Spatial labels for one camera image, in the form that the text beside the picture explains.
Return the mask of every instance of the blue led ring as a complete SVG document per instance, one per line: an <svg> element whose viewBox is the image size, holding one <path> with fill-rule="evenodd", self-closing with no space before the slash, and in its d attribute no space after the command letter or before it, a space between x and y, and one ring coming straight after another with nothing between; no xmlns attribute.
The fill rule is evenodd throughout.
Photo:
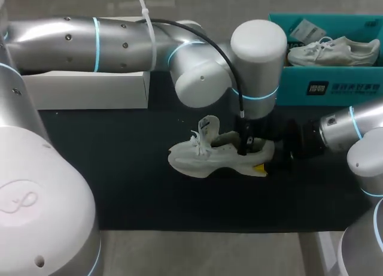
<svg viewBox="0 0 383 276"><path fill-rule="evenodd" d="M382 200L383 199L381 199L379 201L379 203L376 205L375 210L373 212L373 230L375 231L376 240L377 240L377 242L378 242L378 244L379 244L379 246L380 246L380 248L381 248L381 250L383 252L383 242L382 242L382 238L381 238L381 236L379 234L378 220L377 220L377 218L378 218L378 209L379 209L379 205L382 202Z"/></svg>
<svg viewBox="0 0 383 276"><path fill-rule="evenodd" d="M19 77L23 78L22 75L18 71L16 71L13 67L11 67L9 65L6 65L6 64L4 64L2 62L0 62L0 66L2 66L3 68L10 69L12 72L15 72Z"/></svg>
<svg viewBox="0 0 383 276"><path fill-rule="evenodd" d="M243 97L244 99L249 100L249 101L261 101L262 99L266 99L266 98L269 98L270 96L272 96L274 93L276 93L276 91L277 91L278 89L279 89L279 86L278 86L272 93L269 93L268 95L265 95L265 96L261 96L261 97L259 97L259 98L253 98L253 97L251 97L251 96L246 96L246 95L242 95L242 97ZM235 89L232 88L232 90L233 90L237 95L239 95L239 93L238 93Z"/></svg>
<svg viewBox="0 0 383 276"><path fill-rule="evenodd" d="M352 123L354 124L355 130L357 132L359 139L362 139L361 133L360 133L359 128L358 128L358 124L357 124L355 117L354 117L354 108L352 106L349 107L349 114L351 116Z"/></svg>
<svg viewBox="0 0 383 276"><path fill-rule="evenodd" d="M183 47L186 47L186 46L189 46L191 44L204 44L203 41L190 41L190 42L187 42L187 43L183 43L181 44L180 46L178 46L169 56L169 59L168 59L168 66L170 64L170 60L172 59L173 55L177 52L177 50L183 48Z"/></svg>
<svg viewBox="0 0 383 276"><path fill-rule="evenodd" d="M96 266L97 266L97 263L98 263L99 260L100 260L100 255L101 255L101 241L100 241L100 247L99 247L99 250L98 250L98 255L97 255L95 264L93 264L93 267L91 268L91 270L90 270L88 276L92 276L93 271L95 270L95 268L96 268Z"/></svg>
<svg viewBox="0 0 383 276"><path fill-rule="evenodd" d="M93 18L93 22L95 23L95 31L96 31L96 60L95 60L95 70L98 71L98 66L100 62L100 27L97 21L97 18Z"/></svg>
<svg viewBox="0 0 383 276"><path fill-rule="evenodd" d="M362 188L360 190L363 191L365 194L372 196L372 197L383 197L383 195L375 195L375 194L368 193L365 190L363 190Z"/></svg>

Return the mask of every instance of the teal box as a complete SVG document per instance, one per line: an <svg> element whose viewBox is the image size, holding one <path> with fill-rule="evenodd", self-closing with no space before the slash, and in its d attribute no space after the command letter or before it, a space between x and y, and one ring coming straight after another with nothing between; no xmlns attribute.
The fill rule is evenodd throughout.
<svg viewBox="0 0 383 276"><path fill-rule="evenodd" d="M383 16L270 14L269 19L284 30L289 48L303 45L290 36L303 19L324 29L326 36L333 39L346 36L358 42L368 43L376 38L381 42L376 66L284 67L278 105L349 106L383 96Z"/></svg>

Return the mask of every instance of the black cable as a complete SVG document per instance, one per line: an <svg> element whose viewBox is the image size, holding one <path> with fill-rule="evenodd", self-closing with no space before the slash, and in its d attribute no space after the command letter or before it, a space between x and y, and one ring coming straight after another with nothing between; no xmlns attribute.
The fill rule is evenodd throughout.
<svg viewBox="0 0 383 276"><path fill-rule="evenodd" d="M172 20L163 20L163 19L150 19L150 20L151 20L152 23L165 23L167 25L177 26L177 27L179 27L181 29L185 29L185 30L195 34L197 37L200 37L201 39L206 41L208 44L210 44L212 47L214 47L219 52L219 54L226 61L227 65L229 66L229 68L232 71L232 74L234 76L235 82L237 84L237 89L238 89L239 110L241 112L241 118L244 118L245 117L244 116L245 115L244 114L244 99L243 99L243 96L242 96L241 77L239 76L238 70L234 67L234 65L232 64L230 59L226 56L226 54L222 51L222 49L215 42L213 42L212 39L208 38L203 33L199 32L199 31L197 31L197 30L195 30L193 28L190 28L190 27L188 27L186 25L174 22ZM137 23L146 23L146 20L145 19L138 20Z"/></svg>

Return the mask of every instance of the black mat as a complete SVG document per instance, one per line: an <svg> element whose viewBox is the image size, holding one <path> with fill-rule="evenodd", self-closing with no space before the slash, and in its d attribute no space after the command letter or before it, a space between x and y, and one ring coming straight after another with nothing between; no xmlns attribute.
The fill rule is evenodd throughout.
<svg viewBox="0 0 383 276"><path fill-rule="evenodd" d="M294 174L244 177L230 169L197 180L174 171L168 148L190 138L207 114L232 129L227 96L184 107L168 74L152 75L148 110L42 111L56 148L88 181L101 229L227 232L344 230L368 208L346 155L295 164ZM300 122L337 110L279 107Z"/></svg>

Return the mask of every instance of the yellow tag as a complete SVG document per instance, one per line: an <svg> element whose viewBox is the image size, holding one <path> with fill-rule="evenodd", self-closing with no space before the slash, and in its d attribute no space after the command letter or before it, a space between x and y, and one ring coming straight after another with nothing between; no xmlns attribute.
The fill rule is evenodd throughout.
<svg viewBox="0 0 383 276"><path fill-rule="evenodd" d="M253 167L253 170L255 170L255 171L257 171L257 172L265 173L266 175L268 174L268 173L266 172L266 170L265 170L265 165L264 165L264 164L254 166L254 167Z"/></svg>

